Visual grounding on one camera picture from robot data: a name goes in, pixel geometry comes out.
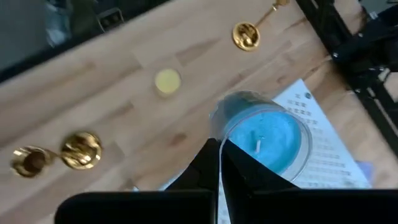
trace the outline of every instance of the wooden table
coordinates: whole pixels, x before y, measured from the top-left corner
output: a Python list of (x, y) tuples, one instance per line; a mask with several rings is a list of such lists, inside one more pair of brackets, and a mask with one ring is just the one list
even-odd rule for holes
[[(0, 86), (0, 223), (52, 223), (56, 207), (84, 191), (154, 190), (193, 159), (209, 135), (208, 115), (228, 93), (275, 95), (299, 78), (353, 156), (375, 165), (375, 187), (398, 186), (398, 163), (293, 1), (261, 26), (261, 46), (239, 50), (231, 29), (256, 22), (271, 0), (174, 0)], [(361, 7), (337, 1), (355, 32)], [(161, 98), (154, 75), (178, 70), (180, 91)], [(16, 147), (59, 151), (76, 130), (96, 132), (104, 154), (92, 170), (57, 161), (46, 174), (9, 172)]]

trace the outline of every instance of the gold metal object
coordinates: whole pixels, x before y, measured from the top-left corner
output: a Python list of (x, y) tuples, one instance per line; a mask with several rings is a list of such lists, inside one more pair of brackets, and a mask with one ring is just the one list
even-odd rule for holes
[(66, 138), (60, 157), (68, 167), (85, 170), (98, 163), (102, 150), (101, 142), (94, 134), (77, 132)]
[(52, 164), (56, 154), (35, 146), (20, 147), (14, 151), (11, 169), (21, 177), (34, 178)]
[(232, 38), (236, 46), (244, 51), (255, 50), (260, 44), (260, 32), (249, 22), (236, 24), (232, 31)]
[(256, 50), (260, 44), (260, 32), (258, 26), (265, 21), (273, 12), (278, 10), (279, 6), (285, 6), (290, 0), (277, 0), (262, 17), (256, 23), (256, 25), (250, 22), (240, 22), (235, 25), (232, 31), (232, 38), (237, 47), (244, 51)]

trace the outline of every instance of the blue candle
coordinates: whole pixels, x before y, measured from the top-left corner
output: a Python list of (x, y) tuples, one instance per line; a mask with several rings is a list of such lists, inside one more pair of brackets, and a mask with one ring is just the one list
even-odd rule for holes
[(301, 147), (296, 120), (283, 112), (254, 115), (237, 125), (229, 140), (277, 174), (290, 166)]
[(229, 139), (287, 180), (294, 180), (308, 161), (312, 138), (307, 125), (256, 92), (226, 96), (210, 120), (211, 138)]

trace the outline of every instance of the yellow candle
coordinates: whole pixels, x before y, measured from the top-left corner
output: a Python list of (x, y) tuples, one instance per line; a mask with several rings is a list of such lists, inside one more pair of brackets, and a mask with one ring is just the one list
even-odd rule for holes
[(181, 76), (174, 69), (163, 69), (155, 77), (155, 86), (161, 96), (170, 96), (181, 86)]

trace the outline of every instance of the black stand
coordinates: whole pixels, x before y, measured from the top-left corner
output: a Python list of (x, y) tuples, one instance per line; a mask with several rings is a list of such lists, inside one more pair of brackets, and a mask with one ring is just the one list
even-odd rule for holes
[[(220, 142), (209, 139), (186, 171), (166, 190), (209, 190), (218, 202)], [(233, 223), (252, 223), (257, 192), (297, 189), (227, 141), (221, 155), (223, 186)]]
[(398, 72), (398, 6), (371, 19), (353, 35), (334, 0), (297, 0), (347, 84), (398, 157), (398, 104), (386, 90), (390, 72)]

